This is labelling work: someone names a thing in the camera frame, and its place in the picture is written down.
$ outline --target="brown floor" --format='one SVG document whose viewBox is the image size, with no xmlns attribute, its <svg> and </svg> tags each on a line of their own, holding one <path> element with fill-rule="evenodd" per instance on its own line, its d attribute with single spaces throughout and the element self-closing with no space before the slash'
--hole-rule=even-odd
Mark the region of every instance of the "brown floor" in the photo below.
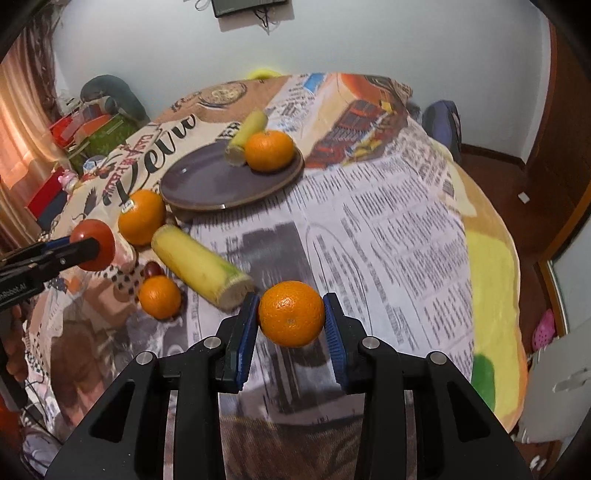
<svg viewBox="0 0 591 480">
<path fill-rule="evenodd" d="M 490 199 L 515 241 L 521 269 L 519 326 L 525 351 L 529 354 L 533 331 L 542 314 L 550 307 L 535 262 L 543 246 L 556 234 L 556 225 L 561 221 L 560 213 L 553 217 L 546 210 L 543 215 L 538 202 L 525 205 L 519 200 L 519 193 L 525 190 L 530 194 L 533 187 L 524 171 L 516 165 L 470 154 L 463 154 L 462 160 L 462 167 Z M 517 446 L 528 463 L 537 455 L 548 460 L 540 471 L 533 470 L 535 478 L 542 478 L 550 470 L 560 450 L 560 442 L 517 443 Z"/>
</svg>

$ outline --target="plate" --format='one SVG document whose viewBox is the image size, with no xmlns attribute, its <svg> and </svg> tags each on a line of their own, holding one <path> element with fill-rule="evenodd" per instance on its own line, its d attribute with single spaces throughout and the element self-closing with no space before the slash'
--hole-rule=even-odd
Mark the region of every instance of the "plate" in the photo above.
<svg viewBox="0 0 591 480">
<path fill-rule="evenodd" d="M 160 193 L 170 205 L 192 212 L 215 212 L 261 200 L 293 182 L 304 169 L 296 148 L 284 169 L 258 173 L 232 167 L 224 158 L 228 142 L 217 141 L 179 159 L 163 175 Z"/>
</svg>

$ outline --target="orange fruit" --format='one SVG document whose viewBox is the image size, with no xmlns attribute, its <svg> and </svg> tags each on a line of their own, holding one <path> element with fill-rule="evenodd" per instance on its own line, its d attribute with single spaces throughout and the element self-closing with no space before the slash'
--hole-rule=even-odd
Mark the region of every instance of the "orange fruit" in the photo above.
<svg viewBox="0 0 591 480">
<path fill-rule="evenodd" d="M 173 316 L 181 307 L 181 291 L 166 275 L 145 280 L 139 288 L 138 298 L 144 312 L 157 320 Z"/>
<path fill-rule="evenodd" d="M 152 241 L 156 230 L 164 225 L 166 207 L 162 197 L 152 190 L 138 190 L 129 197 L 119 215 L 119 233 L 130 244 L 142 247 Z"/>
<path fill-rule="evenodd" d="M 279 170 L 294 157 L 294 141 L 277 130 L 252 135 L 244 145 L 244 158 L 248 166 L 264 173 Z"/>
<path fill-rule="evenodd" d="M 265 336 L 290 348 L 308 345 L 324 326 L 322 298 L 301 281 L 284 281 L 269 288 L 261 298 L 258 313 Z"/>
</svg>

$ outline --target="round table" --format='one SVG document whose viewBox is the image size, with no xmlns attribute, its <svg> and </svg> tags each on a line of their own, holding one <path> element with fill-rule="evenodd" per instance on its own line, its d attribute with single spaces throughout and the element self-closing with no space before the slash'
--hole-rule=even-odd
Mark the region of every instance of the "round table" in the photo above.
<svg viewBox="0 0 591 480">
<path fill-rule="evenodd" d="M 443 162 L 453 197 L 445 198 L 439 191 L 436 196 L 461 219 L 469 259 L 472 384 L 510 431 L 521 414 L 527 382 L 518 327 L 517 253 L 503 221 L 478 186 L 453 162 L 444 146 L 429 139 L 410 119 L 405 109 L 410 94 L 409 87 L 384 77 L 341 73 L 244 80 L 203 89 L 180 99 L 130 137 L 127 145 L 109 155 L 100 174 L 87 176 L 51 236 L 67 235 L 82 218 L 101 219 L 116 230 L 119 205 L 127 194 L 139 188 L 157 189 L 162 174 L 183 152 L 231 136 L 255 108 L 267 109 L 270 128 L 290 133 L 306 158 L 307 169 L 333 171 L 347 163 L 358 168 L 361 162 L 382 161 L 380 158 L 396 145 L 399 152 L 407 153 L 410 169 L 423 176 L 426 191 L 433 192 L 438 180 L 429 178 L 429 172 L 440 171 Z M 370 141 L 353 145 L 346 133 L 365 135 L 364 129 L 373 129 Z M 165 147 L 175 151 L 168 161 L 145 155 L 157 141 L 164 142 L 161 151 Z M 207 221 L 202 220 L 200 228 L 207 228 Z M 29 380 L 35 383 L 49 428 L 61 437 L 81 421 L 139 347 L 171 355 L 204 336 L 199 329 L 188 327 L 191 312 L 197 308 L 194 303 L 189 302 L 187 311 L 167 324 L 156 322 L 138 308 L 134 297 L 141 282 L 140 265 L 154 254 L 142 251 L 136 258 L 133 249 L 116 237 L 114 265 L 97 274 L 86 274 L 76 267 L 64 272 L 39 296 L 28 322 Z M 166 340 L 183 336 L 184 344 Z M 222 398 L 221 410 L 232 401 Z M 240 411 L 236 405 L 232 408 Z M 236 475 L 255 478 L 277 469 L 280 463 L 285 469 L 282 475 L 289 478 L 317 477 L 318 471 L 329 472 L 327 478 L 347 478 L 360 419 L 351 416 L 325 425 L 303 426 L 297 421 L 270 423 L 256 415 L 234 415 L 222 416 L 221 425 L 225 446 L 237 451 L 226 458 L 228 469 Z M 339 451 L 318 449 L 315 458 L 307 458 L 319 441 L 338 444 Z M 276 453 L 261 453 L 271 450 Z M 294 466 L 297 474 L 290 470 Z"/>
</svg>

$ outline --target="plate rim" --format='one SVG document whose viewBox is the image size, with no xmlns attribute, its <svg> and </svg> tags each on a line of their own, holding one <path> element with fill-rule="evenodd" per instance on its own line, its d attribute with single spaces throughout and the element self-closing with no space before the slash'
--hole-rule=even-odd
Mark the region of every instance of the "plate rim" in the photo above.
<svg viewBox="0 0 591 480">
<path fill-rule="evenodd" d="M 164 201 L 166 203 L 168 203 L 170 206 L 181 209 L 181 210 L 186 210 L 189 212 L 196 212 L 196 213 L 221 212 L 221 211 L 236 208 L 236 207 L 242 207 L 245 205 L 249 205 L 250 203 L 262 200 L 262 199 L 268 197 L 269 195 L 272 195 L 273 193 L 281 190 L 283 187 L 286 187 L 287 185 L 289 185 L 299 175 L 301 175 L 304 168 L 306 167 L 306 162 L 304 161 L 304 155 L 302 154 L 301 150 L 297 147 L 295 147 L 294 157 L 295 158 L 292 161 L 297 161 L 299 163 L 299 165 L 294 170 L 293 175 L 286 177 L 283 181 L 277 183 L 276 185 L 273 185 L 270 189 L 267 189 L 264 192 L 252 195 L 244 200 L 236 200 L 236 201 L 230 202 L 230 203 L 218 203 L 217 205 L 206 205 L 203 203 L 198 203 L 198 204 L 194 203 L 191 206 L 181 205 L 180 203 L 171 202 L 170 200 L 168 200 L 166 198 L 166 195 L 162 191 L 162 179 L 168 173 L 168 170 L 164 173 L 164 175 L 160 179 L 160 195 L 162 196 Z"/>
</svg>

